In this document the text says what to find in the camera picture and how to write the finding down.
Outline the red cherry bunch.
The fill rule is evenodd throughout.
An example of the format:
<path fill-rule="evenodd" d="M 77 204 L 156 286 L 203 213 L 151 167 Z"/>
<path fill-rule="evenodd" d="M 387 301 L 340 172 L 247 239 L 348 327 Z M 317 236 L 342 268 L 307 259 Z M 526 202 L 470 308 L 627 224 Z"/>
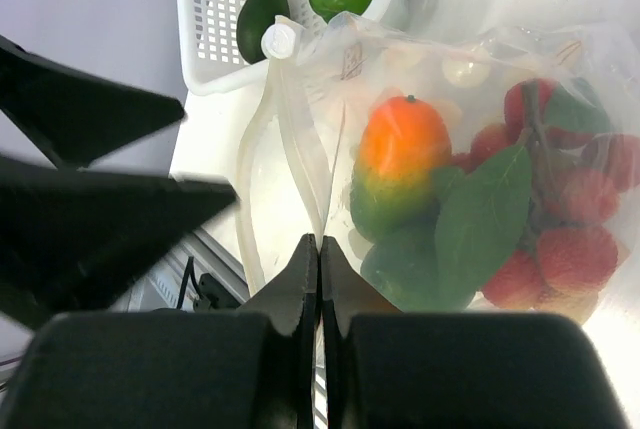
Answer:
<path fill-rule="evenodd" d="M 517 83 L 503 115 L 476 135 L 470 169 L 434 172 L 427 301 L 459 310 L 480 294 L 500 309 L 585 318 L 623 261 L 607 224 L 639 184 L 639 139 L 614 129 L 582 77 Z"/>

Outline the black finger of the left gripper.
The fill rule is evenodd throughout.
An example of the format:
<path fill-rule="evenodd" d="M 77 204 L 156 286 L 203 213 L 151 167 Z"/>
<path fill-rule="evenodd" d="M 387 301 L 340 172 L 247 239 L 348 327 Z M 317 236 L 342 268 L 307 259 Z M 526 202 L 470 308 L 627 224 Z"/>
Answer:
<path fill-rule="evenodd" d="M 237 199 L 226 181 L 1 160 L 1 312 L 29 329 L 103 310 Z"/>
<path fill-rule="evenodd" d="M 58 168 L 87 168 L 185 117 L 173 97 L 58 64 L 5 37 L 1 111 Z"/>

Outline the yellow red mango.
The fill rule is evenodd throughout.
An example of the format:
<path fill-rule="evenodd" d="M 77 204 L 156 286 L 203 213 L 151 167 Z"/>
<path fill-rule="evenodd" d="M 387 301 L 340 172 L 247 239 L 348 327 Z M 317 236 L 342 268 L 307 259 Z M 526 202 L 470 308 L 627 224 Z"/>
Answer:
<path fill-rule="evenodd" d="M 432 172 L 451 157 L 448 129 L 433 105 L 413 95 L 377 105 L 354 157 L 349 202 L 355 229 L 375 242 L 428 212 Z"/>

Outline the clear zip top bag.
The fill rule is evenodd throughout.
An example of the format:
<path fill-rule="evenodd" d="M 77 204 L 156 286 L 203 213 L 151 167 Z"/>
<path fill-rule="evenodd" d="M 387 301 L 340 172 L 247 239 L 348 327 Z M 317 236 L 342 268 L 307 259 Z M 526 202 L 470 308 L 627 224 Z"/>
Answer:
<path fill-rule="evenodd" d="M 586 321 L 639 243 L 639 50 L 609 24 L 467 44 L 279 18 L 241 139 L 251 293 L 304 233 L 405 312 Z"/>

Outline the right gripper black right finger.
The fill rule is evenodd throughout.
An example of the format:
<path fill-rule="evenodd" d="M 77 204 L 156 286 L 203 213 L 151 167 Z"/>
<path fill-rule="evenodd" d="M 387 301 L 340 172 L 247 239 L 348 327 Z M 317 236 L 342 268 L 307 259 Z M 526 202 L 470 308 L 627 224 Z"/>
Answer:
<path fill-rule="evenodd" d="M 332 236 L 323 240 L 319 270 L 329 426 L 403 427 L 400 312 L 355 272 Z"/>

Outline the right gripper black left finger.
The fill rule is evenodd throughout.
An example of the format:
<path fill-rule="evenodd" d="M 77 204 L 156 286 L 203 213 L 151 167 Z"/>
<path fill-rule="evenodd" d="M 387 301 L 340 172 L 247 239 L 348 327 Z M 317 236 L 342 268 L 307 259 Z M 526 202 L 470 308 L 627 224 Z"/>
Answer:
<path fill-rule="evenodd" d="M 257 352 L 253 428 L 312 428 L 318 251 L 302 236 L 288 263 L 240 310 L 264 322 Z"/>

